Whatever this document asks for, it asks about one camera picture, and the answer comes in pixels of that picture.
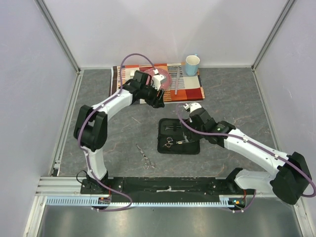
forceps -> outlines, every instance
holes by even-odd
[[[175,129],[175,130],[177,130],[178,128],[181,128],[181,125],[177,125],[177,126],[169,126],[169,125],[167,125],[167,126],[165,126],[165,131],[166,130],[169,130],[169,129]]]
[[[171,137],[167,137],[167,142],[168,143],[164,144],[163,147],[166,146],[166,147],[170,148],[173,145],[173,143],[171,143],[171,142],[173,142],[173,139]]]
[[[144,164],[144,169],[149,169],[149,167],[151,168],[156,168],[156,163],[150,161],[150,159],[145,156],[145,153],[143,152],[143,150],[138,146],[138,144],[136,144],[138,150],[140,151],[140,153],[143,155],[144,159],[145,159],[145,164]]]

pink plate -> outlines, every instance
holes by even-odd
[[[162,69],[162,68],[157,68],[158,69],[158,72],[162,75],[164,75],[165,77],[167,77],[167,81],[165,83],[163,83],[161,86],[160,86],[160,89],[163,89],[163,90],[167,90],[168,87],[170,86],[171,84],[171,76],[170,74],[165,70],[165,69]],[[148,73],[149,75],[151,75],[152,77],[155,75],[154,73],[154,69],[153,68],[150,68],[148,70],[145,71],[145,73]]]

metal floor panel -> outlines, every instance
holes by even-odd
[[[38,237],[301,237],[294,208],[256,198],[245,213],[208,207],[135,207],[98,213],[46,206]]]

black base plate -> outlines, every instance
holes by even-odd
[[[215,177],[114,177],[108,178],[107,185],[129,195],[134,202],[209,202],[218,201],[219,195],[243,195],[243,189],[231,188],[227,179]],[[157,190],[184,192],[157,192]],[[109,191],[82,181],[81,194],[109,194]],[[111,193],[112,202],[127,202],[122,195]]]

scissors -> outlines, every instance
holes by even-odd
[[[173,139],[171,137],[167,137],[167,142],[168,143],[164,144],[163,147],[166,146],[166,147],[170,148],[173,145],[173,143],[171,143],[171,142],[173,142]]]
[[[156,168],[156,163],[150,161],[150,159],[145,156],[145,153],[143,152],[143,150],[138,146],[138,144],[136,144],[138,150],[140,151],[140,153],[143,155],[144,159],[145,159],[145,164],[144,164],[144,169],[149,169],[149,167],[151,168]]]

